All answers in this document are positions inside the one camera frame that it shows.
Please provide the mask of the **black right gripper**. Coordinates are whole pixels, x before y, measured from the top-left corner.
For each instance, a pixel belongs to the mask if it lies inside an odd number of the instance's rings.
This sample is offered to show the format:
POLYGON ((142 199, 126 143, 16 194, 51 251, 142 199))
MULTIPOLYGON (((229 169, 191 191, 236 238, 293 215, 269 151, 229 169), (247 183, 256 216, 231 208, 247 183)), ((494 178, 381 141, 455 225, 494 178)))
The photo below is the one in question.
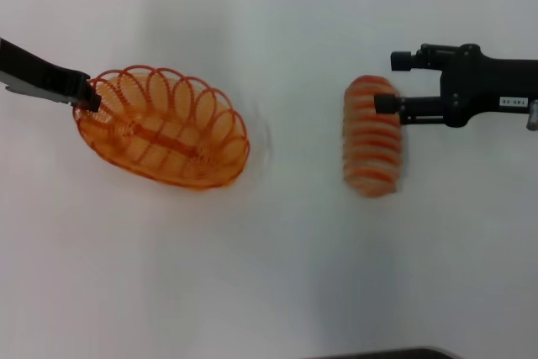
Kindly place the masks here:
POLYGON ((377 114, 396 114, 400 124, 446 124, 461 128, 482 113, 525 114, 538 99, 538 60, 495 59, 478 45, 422 44, 394 51, 392 71, 441 71, 440 97, 374 96, 377 114))

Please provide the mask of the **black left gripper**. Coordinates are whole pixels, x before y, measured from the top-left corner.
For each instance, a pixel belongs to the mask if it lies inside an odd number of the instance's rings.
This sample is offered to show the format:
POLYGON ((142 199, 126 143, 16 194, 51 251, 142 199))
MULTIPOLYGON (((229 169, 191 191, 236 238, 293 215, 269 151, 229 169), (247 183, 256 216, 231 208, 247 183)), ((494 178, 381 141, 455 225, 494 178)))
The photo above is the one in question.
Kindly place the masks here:
POLYGON ((89 78, 86 73, 54 65, 0 38, 0 83, 10 92, 73 103, 96 113, 102 98, 89 78))

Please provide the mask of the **orange striped bread loaf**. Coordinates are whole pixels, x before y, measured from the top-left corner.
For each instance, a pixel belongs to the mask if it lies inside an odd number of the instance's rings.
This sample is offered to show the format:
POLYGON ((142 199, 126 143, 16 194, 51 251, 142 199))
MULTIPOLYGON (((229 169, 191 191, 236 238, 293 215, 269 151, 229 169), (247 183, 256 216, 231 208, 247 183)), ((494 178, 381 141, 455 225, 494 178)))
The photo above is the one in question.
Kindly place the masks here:
POLYGON ((356 78, 344 93, 343 177, 366 198, 395 193, 403 164, 403 135, 397 113, 375 109, 377 95, 397 96, 398 90, 384 77, 356 78))

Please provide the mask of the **orange wire oval basket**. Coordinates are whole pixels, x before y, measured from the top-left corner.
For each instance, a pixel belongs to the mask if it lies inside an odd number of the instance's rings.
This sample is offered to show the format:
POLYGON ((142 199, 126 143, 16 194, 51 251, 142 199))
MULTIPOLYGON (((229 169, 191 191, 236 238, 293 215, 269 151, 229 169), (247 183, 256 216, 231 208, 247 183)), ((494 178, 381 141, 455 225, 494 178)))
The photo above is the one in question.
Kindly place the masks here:
POLYGON ((251 143, 229 97, 198 77, 134 65, 89 81, 96 112, 72 110, 79 135, 106 162, 150 180, 192 190, 232 184, 251 143))

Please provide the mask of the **dark rounded robot base edge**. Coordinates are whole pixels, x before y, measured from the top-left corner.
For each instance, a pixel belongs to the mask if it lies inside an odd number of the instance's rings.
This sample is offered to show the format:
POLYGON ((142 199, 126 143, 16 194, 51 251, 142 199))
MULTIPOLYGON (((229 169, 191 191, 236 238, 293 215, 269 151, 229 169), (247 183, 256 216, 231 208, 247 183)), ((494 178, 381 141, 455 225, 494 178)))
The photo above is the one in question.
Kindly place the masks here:
POLYGON ((314 359, 462 359, 456 354, 434 347, 409 347, 386 351, 369 351, 334 356, 321 356, 314 359))

